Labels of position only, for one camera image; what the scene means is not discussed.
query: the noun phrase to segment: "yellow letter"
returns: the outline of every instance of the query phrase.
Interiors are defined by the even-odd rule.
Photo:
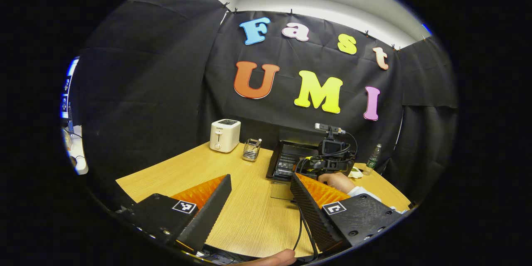
[[[344,84],[342,80],[329,77],[323,86],[320,85],[316,74],[311,71],[300,71],[301,90],[299,98],[294,100],[294,104],[301,107],[309,107],[308,94],[312,99],[314,108],[320,107],[321,102],[325,99],[325,104],[321,106],[323,111],[331,113],[340,113],[338,101],[340,99],[340,86]]]
[[[338,41],[340,41],[338,43],[338,48],[340,51],[346,52],[348,54],[357,53],[357,47],[355,46],[357,41],[351,35],[342,33],[338,36]]]

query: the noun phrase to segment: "human hand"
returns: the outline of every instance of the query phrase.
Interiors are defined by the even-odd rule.
[[[285,249],[274,255],[267,256],[265,258],[260,258],[257,260],[237,263],[235,265],[239,266],[287,266],[291,265],[296,261],[295,258],[296,252],[291,249]]]
[[[318,177],[318,181],[327,182],[327,185],[340,190],[343,193],[349,193],[355,188],[355,183],[351,181],[346,175],[340,172],[324,173]]]

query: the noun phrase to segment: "wire basket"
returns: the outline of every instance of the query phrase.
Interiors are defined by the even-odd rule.
[[[259,150],[261,149],[262,139],[248,139],[244,144],[244,152],[242,158],[248,161],[255,161],[259,156]]]

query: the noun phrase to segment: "toaster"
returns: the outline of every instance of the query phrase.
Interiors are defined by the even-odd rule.
[[[223,119],[211,124],[209,147],[218,152],[231,152],[240,140],[240,122]]]

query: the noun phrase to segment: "white sleeve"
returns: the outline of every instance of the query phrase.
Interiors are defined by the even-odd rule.
[[[375,194],[373,194],[373,193],[371,193],[371,192],[365,190],[365,188],[362,187],[362,186],[356,186],[356,187],[353,188],[350,192],[348,192],[347,195],[353,197],[353,196],[357,196],[357,195],[359,195],[359,194],[363,194],[363,193],[365,193],[365,194],[367,194],[367,195],[370,195],[370,196],[373,197],[375,200],[378,200],[379,202],[382,203],[382,200],[380,200],[380,198],[378,198]]]

